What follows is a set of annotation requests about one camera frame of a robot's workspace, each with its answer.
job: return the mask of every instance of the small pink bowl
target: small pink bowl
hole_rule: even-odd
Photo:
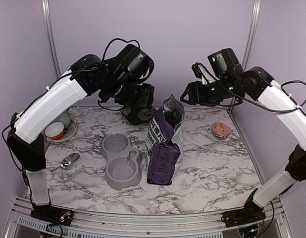
[[[45,129],[45,135],[52,140],[61,139],[64,135],[64,124],[61,122],[54,122]]]
[[[231,134],[231,128],[222,122],[215,122],[211,125],[212,134],[220,140],[227,138]]]

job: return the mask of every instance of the bowl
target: bowl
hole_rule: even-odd
[[[223,122],[215,122],[211,125],[212,134],[219,140],[226,139],[231,134],[231,128]]]
[[[61,122],[64,124],[64,128],[68,128],[70,124],[70,114],[68,113],[68,111],[64,111],[53,122]]]
[[[64,124],[61,122],[52,123],[45,129],[45,135],[52,140],[61,139],[64,135]]]

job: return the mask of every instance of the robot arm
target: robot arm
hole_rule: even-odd
[[[290,161],[279,173],[259,189],[253,191],[244,208],[223,213],[222,221],[227,227],[243,225],[266,217],[263,207],[276,196],[286,192],[297,181],[306,179],[306,116],[273,77],[261,67],[244,72],[232,49],[224,49],[208,57],[219,78],[215,82],[189,83],[181,101],[191,105],[216,106],[227,98],[239,97],[239,103],[248,94],[254,101],[271,110],[297,139],[298,146],[290,155]],[[209,77],[200,70],[201,63],[192,69],[198,78]]]
[[[70,225],[72,211],[51,205],[46,182],[44,138],[41,132],[76,102],[100,90],[100,102],[110,97],[121,105],[147,108],[153,103],[154,87],[143,83],[152,73],[153,60],[140,48],[127,45],[104,62],[86,55],[75,62],[47,92],[28,109],[12,117],[7,143],[22,165],[31,190],[31,216]]]

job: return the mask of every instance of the orange bowl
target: orange bowl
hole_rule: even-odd
[[[56,136],[49,137],[49,139],[58,140],[58,139],[61,139],[63,135],[64,135],[64,130],[62,130],[62,132],[60,134],[56,135]]]
[[[61,139],[64,135],[64,124],[61,122],[52,123],[45,129],[45,135],[52,140]]]

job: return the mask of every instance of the green bowl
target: green bowl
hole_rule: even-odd
[[[67,128],[70,124],[70,114],[68,111],[64,111],[61,115],[59,115],[54,122],[61,122],[64,124],[64,128]]]

